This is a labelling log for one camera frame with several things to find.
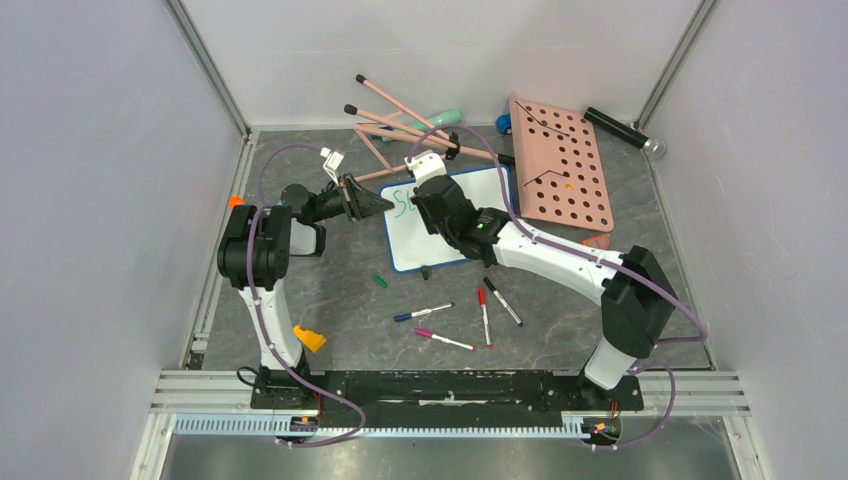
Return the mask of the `blue framed whiteboard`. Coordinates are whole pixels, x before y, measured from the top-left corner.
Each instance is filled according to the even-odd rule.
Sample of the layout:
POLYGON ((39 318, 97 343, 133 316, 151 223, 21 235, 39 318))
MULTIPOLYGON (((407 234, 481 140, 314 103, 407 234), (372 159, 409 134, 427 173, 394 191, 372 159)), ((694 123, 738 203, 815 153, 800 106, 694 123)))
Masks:
MULTIPOLYGON (((508 166, 495 169, 493 166, 451 173, 450 178, 462 188, 466 198, 475 207, 506 208, 502 198, 499 178, 510 179, 512 170, 508 166)), ((463 262, 465 257, 450 247, 439 234, 430 234, 417 207, 412 180, 381 187, 378 194, 394 204, 394 208, 383 213, 390 263, 399 273, 416 272, 422 267, 438 267, 463 262)))

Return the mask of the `green marker cap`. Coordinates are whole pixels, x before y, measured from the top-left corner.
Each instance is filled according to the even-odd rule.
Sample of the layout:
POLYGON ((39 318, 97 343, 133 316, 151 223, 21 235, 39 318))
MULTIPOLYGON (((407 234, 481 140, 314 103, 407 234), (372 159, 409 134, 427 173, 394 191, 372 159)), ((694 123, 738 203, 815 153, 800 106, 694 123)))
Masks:
POLYGON ((372 280, 379 285, 381 288, 387 288, 388 283, 379 275, 373 275, 372 280))

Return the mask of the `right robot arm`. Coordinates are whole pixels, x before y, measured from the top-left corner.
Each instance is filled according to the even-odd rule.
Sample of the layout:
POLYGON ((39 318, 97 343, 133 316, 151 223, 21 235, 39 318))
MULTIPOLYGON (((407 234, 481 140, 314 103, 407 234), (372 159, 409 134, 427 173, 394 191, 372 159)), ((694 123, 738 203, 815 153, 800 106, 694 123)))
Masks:
POLYGON ((577 382, 580 400, 591 408, 617 396, 621 379, 651 355, 675 310, 676 294, 643 247, 617 253, 547 237, 504 210, 475 207, 447 175, 417 183, 412 201, 427 231, 463 257, 539 275, 600 306, 602 339, 577 382))

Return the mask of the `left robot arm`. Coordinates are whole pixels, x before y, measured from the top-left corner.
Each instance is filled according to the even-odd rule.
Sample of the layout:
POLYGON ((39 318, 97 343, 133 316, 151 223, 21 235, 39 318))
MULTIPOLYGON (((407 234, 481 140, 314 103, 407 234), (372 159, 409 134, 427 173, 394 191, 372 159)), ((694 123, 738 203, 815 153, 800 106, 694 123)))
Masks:
POLYGON ((329 182, 319 193, 291 184, 269 208, 244 202, 231 206, 216 263, 247 305, 260 340, 254 390, 276 393, 295 408, 312 399, 314 381, 284 293, 290 260, 323 255, 327 242, 323 221, 341 216, 357 222, 393 208, 392 201, 365 189, 349 174, 329 182))

